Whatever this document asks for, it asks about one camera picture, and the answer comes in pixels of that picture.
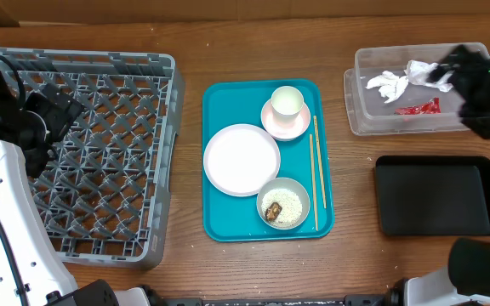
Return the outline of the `red snack wrapper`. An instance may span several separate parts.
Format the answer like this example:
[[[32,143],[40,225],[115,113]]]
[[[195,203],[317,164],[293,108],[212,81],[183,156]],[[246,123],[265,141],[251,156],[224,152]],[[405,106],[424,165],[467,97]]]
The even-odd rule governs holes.
[[[440,100],[437,97],[421,105],[413,105],[413,106],[407,106],[407,107],[395,109],[395,114],[400,116],[440,114],[440,113],[441,113]]]

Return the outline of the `white napkin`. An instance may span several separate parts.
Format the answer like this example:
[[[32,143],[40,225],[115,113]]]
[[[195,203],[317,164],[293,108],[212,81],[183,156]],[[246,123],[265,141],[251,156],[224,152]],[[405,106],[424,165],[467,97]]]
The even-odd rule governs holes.
[[[385,99],[385,104],[399,99],[409,84],[436,88],[443,93],[447,93],[453,89],[453,85],[447,81],[452,75],[452,72],[448,72],[442,76],[439,81],[427,81],[430,73],[437,66],[437,63],[428,64],[422,61],[410,60],[407,63],[403,76],[397,76],[390,71],[383,71],[380,75],[368,80],[365,89],[377,88],[380,96]]]

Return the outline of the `pale green cup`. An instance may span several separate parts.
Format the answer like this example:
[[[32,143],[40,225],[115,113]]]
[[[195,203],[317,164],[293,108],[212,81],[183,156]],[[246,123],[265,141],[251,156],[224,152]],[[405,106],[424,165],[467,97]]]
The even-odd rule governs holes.
[[[302,93],[295,87],[282,86],[271,95],[271,107],[280,122],[291,122],[301,112],[304,105]]]

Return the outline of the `pink small bowl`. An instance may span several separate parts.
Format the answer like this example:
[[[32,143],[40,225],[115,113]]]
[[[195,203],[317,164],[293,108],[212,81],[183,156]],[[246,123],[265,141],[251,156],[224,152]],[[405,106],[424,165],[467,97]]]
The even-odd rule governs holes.
[[[302,135],[310,126],[311,113],[306,104],[303,104],[300,113],[291,122],[279,122],[271,101],[268,100],[261,110],[261,123],[263,128],[275,140],[292,141]]]

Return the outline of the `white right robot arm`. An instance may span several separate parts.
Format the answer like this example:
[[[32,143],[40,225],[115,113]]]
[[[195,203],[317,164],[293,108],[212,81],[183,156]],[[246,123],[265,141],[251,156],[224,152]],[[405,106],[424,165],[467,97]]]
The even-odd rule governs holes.
[[[453,48],[429,72],[428,82],[446,79],[464,99],[460,121],[490,139],[490,59],[463,44]],[[490,243],[461,238],[454,242],[446,267],[421,277],[399,280],[384,305],[490,304]]]

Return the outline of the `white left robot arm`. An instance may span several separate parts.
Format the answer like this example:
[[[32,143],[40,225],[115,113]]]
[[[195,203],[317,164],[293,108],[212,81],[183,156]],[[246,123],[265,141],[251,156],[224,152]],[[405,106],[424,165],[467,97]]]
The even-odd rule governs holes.
[[[0,63],[10,61],[0,55]],[[13,95],[0,71],[0,304],[153,305],[147,286],[114,291],[104,280],[79,287],[57,255],[28,184],[56,155],[83,105],[56,86]]]

